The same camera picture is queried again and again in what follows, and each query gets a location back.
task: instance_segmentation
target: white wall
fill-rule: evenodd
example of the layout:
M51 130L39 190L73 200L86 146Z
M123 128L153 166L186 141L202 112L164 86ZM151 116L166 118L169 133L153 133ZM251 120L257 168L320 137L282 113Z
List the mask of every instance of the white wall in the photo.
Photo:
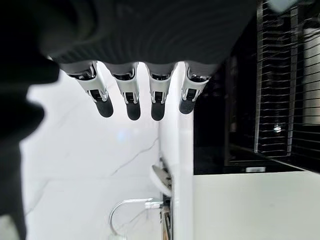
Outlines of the white wall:
M180 62L171 78L165 115L159 123L160 153L173 185L174 240L193 239L193 114L179 112L185 66Z

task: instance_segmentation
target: black fingertip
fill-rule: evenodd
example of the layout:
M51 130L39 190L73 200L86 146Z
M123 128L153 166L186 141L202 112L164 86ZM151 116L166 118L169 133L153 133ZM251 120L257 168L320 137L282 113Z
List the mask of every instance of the black fingertip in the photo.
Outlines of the black fingertip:
M152 103L151 105L151 117L155 121L160 121L165 115L165 104L160 102Z
M102 117L109 118L114 113L114 107L112 106L112 102L109 96L106 101L98 100L97 102L95 102L95 105Z
M140 102L138 101L136 104L134 103L128 103L126 104L126 112L128 114L128 117L135 121L140 118L141 111L140 111Z
M191 101L191 100L180 100L179 103L179 111L182 114L189 114L193 111L195 108L196 101Z

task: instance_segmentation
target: marble vein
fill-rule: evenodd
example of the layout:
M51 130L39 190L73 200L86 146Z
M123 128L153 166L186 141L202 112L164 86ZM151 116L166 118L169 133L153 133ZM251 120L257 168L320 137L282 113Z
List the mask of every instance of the marble vein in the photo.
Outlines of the marble vein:
M24 215L27 216L28 214L30 214L39 204L40 200L42 199L42 197L44 196L45 193L45 188L47 187L48 183L50 181L47 180L43 186L39 189L37 195L34 197L34 201L32 201L31 206L28 208L28 210L25 211Z
M129 159L128 161L126 161L124 164L122 164L121 166L119 166L113 173L111 173L110 177L112 177L113 175L115 175L119 170L121 170L122 168L124 168L125 166L127 166L128 164L130 164L132 161L134 161L140 154L143 154L145 152L150 151L155 145L156 142L158 141L158 137L153 141L152 145L149 146L148 148L142 149L141 151L139 151L136 155L134 155L134 157L132 157L131 159Z

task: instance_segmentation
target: dish rack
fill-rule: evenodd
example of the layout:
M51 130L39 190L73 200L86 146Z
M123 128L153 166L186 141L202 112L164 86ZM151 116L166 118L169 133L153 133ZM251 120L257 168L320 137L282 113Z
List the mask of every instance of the dish rack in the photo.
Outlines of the dish rack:
M257 7L253 151L314 172L320 172L319 12L307 4L282 15L267 1Z

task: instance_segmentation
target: white surface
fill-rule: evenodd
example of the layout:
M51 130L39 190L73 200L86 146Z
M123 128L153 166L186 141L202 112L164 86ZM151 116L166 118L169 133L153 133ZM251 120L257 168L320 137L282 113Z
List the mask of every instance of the white surface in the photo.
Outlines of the white surface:
M77 81L63 72L57 84L28 93L46 111L38 130L21 144L29 240L106 240L107 216L116 203L160 196L149 178L159 142L147 70L138 67L141 117L132 121L116 81L99 65L114 107L110 118L101 117ZM160 239L160 211L143 209L121 208L115 225L129 239Z
M194 176L195 240L318 240L320 175Z
M185 65L172 75L165 115L159 123L160 152L172 176L174 240L193 239L193 113L179 112Z

